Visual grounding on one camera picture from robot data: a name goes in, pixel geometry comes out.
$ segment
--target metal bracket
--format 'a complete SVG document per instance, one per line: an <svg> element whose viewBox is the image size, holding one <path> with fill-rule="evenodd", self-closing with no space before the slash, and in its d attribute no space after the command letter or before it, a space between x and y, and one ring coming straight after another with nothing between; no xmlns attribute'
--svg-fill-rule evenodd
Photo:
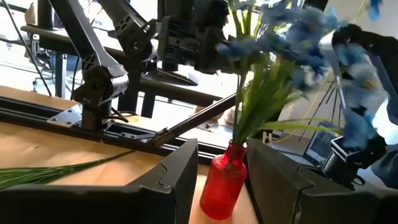
<svg viewBox="0 0 398 224"><path fill-rule="evenodd" d="M70 128L81 120L81 105L77 104L49 118L48 123Z"/></svg>

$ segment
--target green leaf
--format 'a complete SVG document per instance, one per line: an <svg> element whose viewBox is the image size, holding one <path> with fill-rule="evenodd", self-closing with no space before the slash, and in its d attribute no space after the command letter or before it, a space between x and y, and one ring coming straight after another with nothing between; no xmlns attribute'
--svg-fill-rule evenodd
<svg viewBox="0 0 398 224"><path fill-rule="evenodd" d="M332 120L332 119L328 119L328 118L300 118L300 119L285 119L285 120L281 120L278 122L296 122L296 121L327 121L330 123L338 123L337 120Z"/></svg>
<svg viewBox="0 0 398 224"><path fill-rule="evenodd" d="M0 189L5 189L19 184L47 184L61 177L104 164L134 151L120 153L97 161L86 162L59 167L21 167L0 169Z"/></svg>
<svg viewBox="0 0 398 224"><path fill-rule="evenodd" d="M285 129L304 129L311 131L333 131L336 133L341 133L340 128L324 128L319 126L309 126L306 124L291 124L285 122L268 122L264 124L260 130L285 130Z"/></svg>

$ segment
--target cable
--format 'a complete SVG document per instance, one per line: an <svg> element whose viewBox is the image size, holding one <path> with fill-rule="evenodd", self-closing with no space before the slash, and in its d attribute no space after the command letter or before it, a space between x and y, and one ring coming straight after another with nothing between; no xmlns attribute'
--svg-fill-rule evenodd
<svg viewBox="0 0 398 224"><path fill-rule="evenodd" d="M133 111L118 111L115 108L111 108L111 109L112 109L113 114L112 114L112 116L110 116L106 119L119 119L121 121L128 123L129 120L123 115L123 113L130 114L131 116L138 116L138 114Z"/></svg>
<svg viewBox="0 0 398 224"><path fill-rule="evenodd" d="M55 60L54 60L54 57L55 57L55 51L52 52L52 57L51 57L51 63L52 63L51 80L52 80L52 83L54 83L54 85L55 85L55 80L54 80Z"/></svg>
<svg viewBox="0 0 398 224"><path fill-rule="evenodd" d="M77 58L75 69L73 70L73 76L72 76L72 90L70 91L70 100L73 100L73 92L75 91L75 80L76 80L76 74L77 74L77 68L79 66L79 61L80 57Z"/></svg>
<svg viewBox="0 0 398 224"><path fill-rule="evenodd" d="M26 51L28 52L29 57L30 57L30 59L32 60L32 63L33 63L33 65L35 66L35 68L36 68L36 70L37 70L37 73L40 75L40 79L43 81L43 84L44 84L44 86L45 86L45 88L46 88L46 90L47 90L49 96L52 96L51 91L50 91L50 88L49 88L49 86L47 85L47 83L45 82L45 79L44 79L44 77L43 77L43 74L42 74L42 72L40 71L39 66L37 65L37 62L35 61L35 58L33 57L32 52L31 52L30 49L28 48L28 46L27 46L27 44L26 44L24 38L22 37L21 32L20 32L19 29L18 29L17 24L15 23L14 17L12 16L12 13L11 13L10 7L8 6L7 1L6 1L6 0L2 0L2 2L4 3L4 6L6 7L6 11L7 11L7 13L8 13L8 16L9 16L10 19L11 19L12 25L14 26L15 30L16 30L17 33L18 33L19 40L24 44L25 49L26 49Z"/></svg>

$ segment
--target glass vase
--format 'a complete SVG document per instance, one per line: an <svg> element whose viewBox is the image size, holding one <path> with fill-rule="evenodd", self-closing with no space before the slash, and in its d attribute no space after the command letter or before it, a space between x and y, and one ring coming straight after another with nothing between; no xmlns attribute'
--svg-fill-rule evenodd
<svg viewBox="0 0 398 224"><path fill-rule="evenodd" d="M248 175L243 157L246 145L229 146L223 155L215 157L207 175L200 206L212 219L224 220L232 215L244 180Z"/></svg>

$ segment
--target wooden tabletop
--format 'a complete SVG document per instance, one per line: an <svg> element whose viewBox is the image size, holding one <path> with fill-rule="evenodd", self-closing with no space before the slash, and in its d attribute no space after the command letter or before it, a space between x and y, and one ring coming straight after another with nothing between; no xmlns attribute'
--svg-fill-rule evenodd
<svg viewBox="0 0 398 224"><path fill-rule="evenodd" d="M75 103L61 98L0 86L0 96L37 103L65 110ZM148 118L131 117L131 124L151 123ZM93 161L116 155L127 149L99 142L72 138L36 129L0 123L0 167L62 166ZM56 180L52 184L77 185L125 185L156 166L161 156L133 152L125 157ZM204 223L258 223L254 209L244 186L228 220L208 218L199 206L199 199L206 181L207 166L199 165L197 184L193 197L190 224Z"/></svg>

